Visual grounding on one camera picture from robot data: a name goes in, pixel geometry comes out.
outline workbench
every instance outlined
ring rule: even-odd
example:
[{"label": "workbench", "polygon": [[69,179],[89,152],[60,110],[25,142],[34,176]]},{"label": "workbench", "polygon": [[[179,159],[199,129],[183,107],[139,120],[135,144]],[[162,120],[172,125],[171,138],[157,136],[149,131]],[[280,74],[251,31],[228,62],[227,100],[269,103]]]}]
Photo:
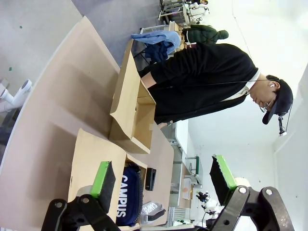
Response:
[{"label": "workbench", "polygon": [[[40,230],[49,202],[67,199],[78,130],[107,139],[119,70],[84,17],[55,51],[13,128],[0,167],[1,227]],[[167,209],[173,149],[156,125],[151,153],[132,156],[157,169],[154,190],[143,192],[144,202]],[[152,225],[166,218],[167,213]]]}]

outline navy bag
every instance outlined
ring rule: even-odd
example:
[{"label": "navy bag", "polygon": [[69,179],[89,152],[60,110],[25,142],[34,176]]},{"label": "navy bag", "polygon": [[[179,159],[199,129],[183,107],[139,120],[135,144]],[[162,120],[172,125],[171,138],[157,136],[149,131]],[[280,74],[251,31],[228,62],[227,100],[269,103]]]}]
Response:
[{"label": "navy bag", "polygon": [[124,167],[115,223],[134,226],[142,211],[143,184],[138,165]]}]

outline screw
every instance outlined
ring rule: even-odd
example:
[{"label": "screw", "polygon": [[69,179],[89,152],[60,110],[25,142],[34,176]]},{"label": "screw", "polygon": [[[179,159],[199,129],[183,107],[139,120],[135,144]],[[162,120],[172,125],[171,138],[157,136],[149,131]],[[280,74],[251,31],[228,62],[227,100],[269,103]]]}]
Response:
[{"label": "screw", "polygon": [[273,194],[273,192],[270,189],[266,189],[266,194],[270,196]]},{"label": "screw", "polygon": [[86,204],[87,202],[89,202],[89,199],[85,197],[82,199],[82,202]]},{"label": "screw", "polygon": [[247,189],[246,188],[240,188],[239,191],[240,191],[240,193],[245,194],[247,192]]},{"label": "screw", "polygon": [[57,208],[61,208],[62,207],[62,203],[61,202],[56,203],[56,207]]}]

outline cardboard box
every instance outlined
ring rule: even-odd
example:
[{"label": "cardboard box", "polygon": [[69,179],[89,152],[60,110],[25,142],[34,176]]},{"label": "cardboard box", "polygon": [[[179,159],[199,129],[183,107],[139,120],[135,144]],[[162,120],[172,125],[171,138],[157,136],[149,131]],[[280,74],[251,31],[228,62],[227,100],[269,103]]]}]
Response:
[{"label": "cardboard box", "polygon": [[138,74],[132,43],[128,42],[115,88],[109,139],[127,152],[149,154],[156,103]]},{"label": "cardboard box", "polygon": [[[120,194],[121,181],[125,163],[133,162],[139,165],[144,182],[147,165],[127,154],[122,148],[114,143],[96,137],[80,129],[78,132],[73,163],[71,180],[68,191],[68,202],[75,199],[78,190],[82,187],[92,185],[101,161],[111,161],[115,174],[115,185],[111,198],[108,216],[115,222],[117,205]],[[130,231],[139,228],[122,226],[121,230]],[[80,227],[81,231],[93,230],[90,225]]]}]

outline eyeglasses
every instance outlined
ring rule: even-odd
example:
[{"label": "eyeglasses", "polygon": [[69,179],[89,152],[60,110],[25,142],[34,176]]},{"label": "eyeglasses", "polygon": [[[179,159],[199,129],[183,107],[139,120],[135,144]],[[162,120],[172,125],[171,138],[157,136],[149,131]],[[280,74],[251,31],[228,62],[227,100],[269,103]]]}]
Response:
[{"label": "eyeglasses", "polygon": [[274,99],[272,99],[270,103],[265,103],[265,107],[260,107],[261,112],[264,113],[264,112],[270,111],[270,107],[273,104],[275,99],[276,99],[276,96],[274,97]]}]

